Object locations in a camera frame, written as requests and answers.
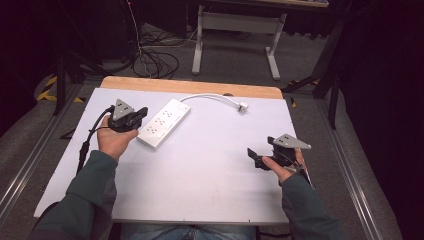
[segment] gray carpet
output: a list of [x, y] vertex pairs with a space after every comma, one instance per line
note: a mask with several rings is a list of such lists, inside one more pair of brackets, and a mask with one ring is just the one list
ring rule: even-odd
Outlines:
[[[282, 76], [273, 81], [264, 54], [264, 47], [272, 41], [271, 36], [251, 35], [246, 40], [235, 40], [224, 33], [214, 32], [204, 39], [204, 53], [201, 72], [191, 74], [194, 43], [180, 48], [163, 48], [160, 51], [174, 54], [180, 61], [180, 68], [174, 79], [205, 82], [223, 82], [248, 85], [284, 87], [290, 80], [303, 79], [311, 73], [325, 44], [325, 39], [310, 40], [307, 37], [283, 34], [276, 52], [276, 60]], [[130, 69], [117, 73], [120, 76], [134, 76]], [[40, 83], [37, 95], [44, 83]], [[78, 96], [89, 97], [99, 82], [86, 81]], [[327, 122], [320, 115], [316, 100], [310, 96], [311, 86], [294, 94], [297, 107], [290, 108], [293, 124], [299, 139], [311, 144], [312, 150], [304, 151], [312, 181], [318, 187], [328, 212], [341, 220], [343, 229], [350, 239], [367, 239], [358, 217], [350, 192], [340, 171], [335, 146], [331, 141]], [[337, 134], [351, 166], [359, 179], [370, 210], [383, 239], [401, 239], [396, 219], [375, 180], [362, 151], [348, 116], [344, 111], [342, 97], [337, 112]], [[85, 103], [73, 103], [52, 136], [38, 167], [26, 183], [20, 197], [0, 228], [0, 239], [25, 239], [36, 219], [32, 217], [42, 196], [42, 189], [48, 183], [54, 169], [66, 149], [67, 140], [60, 136], [77, 126]], [[15, 124], [1, 139], [3, 157], [0, 161], [0, 190], [4, 193], [20, 167], [31, 154], [33, 146], [51, 118], [54, 102], [39, 101], [38, 105]], [[261, 227], [262, 232], [287, 233], [287, 226]], [[263, 236], [262, 239], [274, 239]]]

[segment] black cable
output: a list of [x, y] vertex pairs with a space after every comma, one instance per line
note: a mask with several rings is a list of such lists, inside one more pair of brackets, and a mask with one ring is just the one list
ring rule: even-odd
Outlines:
[[103, 119], [106, 113], [108, 112], [112, 113], [114, 109], [115, 109], [115, 106], [111, 106], [108, 109], [106, 109], [102, 114], [100, 114], [100, 117], [97, 119], [96, 123], [93, 125], [93, 128], [89, 130], [90, 133], [88, 134], [87, 140], [82, 144], [82, 147], [80, 149], [80, 157], [78, 162], [77, 174], [79, 173], [79, 171], [81, 171], [82, 167], [84, 166], [84, 162], [87, 157], [88, 150], [90, 149], [91, 137], [97, 130], [104, 128], [104, 127], [97, 128], [97, 125], [99, 125], [99, 122]]

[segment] green sleeve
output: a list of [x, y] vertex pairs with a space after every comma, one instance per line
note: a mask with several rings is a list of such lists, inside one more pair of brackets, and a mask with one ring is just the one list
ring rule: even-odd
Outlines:
[[111, 221], [117, 165], [109, 155], [92, 151], [84, 168], [69, 185], [66, 196], [35, 226], [33, 239], [40, 238], [40, 234], [44, 239], [57, 234], [64, 235], [63, 239], [100, 237]]
[[281, 186], [283, 210], [296, 239], [347, 239], [339, 221], [327, 214], [318, 193], [300, 174], [289, 177]]

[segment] power strip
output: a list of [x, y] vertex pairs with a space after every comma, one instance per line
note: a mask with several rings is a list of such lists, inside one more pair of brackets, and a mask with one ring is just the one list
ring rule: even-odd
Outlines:
[[172, 99], [144, 125], [139, 131], [137, 138], [147, 146], [155, 150], [158, 149], [185, 119], [190, 110], [191, 108], [188, 105]]

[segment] table leg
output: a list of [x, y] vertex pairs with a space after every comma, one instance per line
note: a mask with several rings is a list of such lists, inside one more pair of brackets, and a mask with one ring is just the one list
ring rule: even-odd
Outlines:
[[278, 72], [277, 63], [275, 62], [275, 49], [277, 48], [278, 41], [280, 40], [281, 31], [283, 30], [284, 23], [286, 21], [287, 14], [281, 14], [280, 21], [277, 23], [274, 33], [274, 40], [271, 47], [266, 47], [265, 52], [268, 58], [269, 67], [271, 69], [272, 78], [274, 80], [280, 80], [280, 73]]
[[202, 62], [202, 30], [203, 30], [203, 6], [199, 6], [199, 11], [197, 15], [197, 40], [196, 40], [196, 49], [194, 50], [194, 59], [193, 59], [193, 68], [191, 72], [194, 75], [200, 73], [200, 63]]

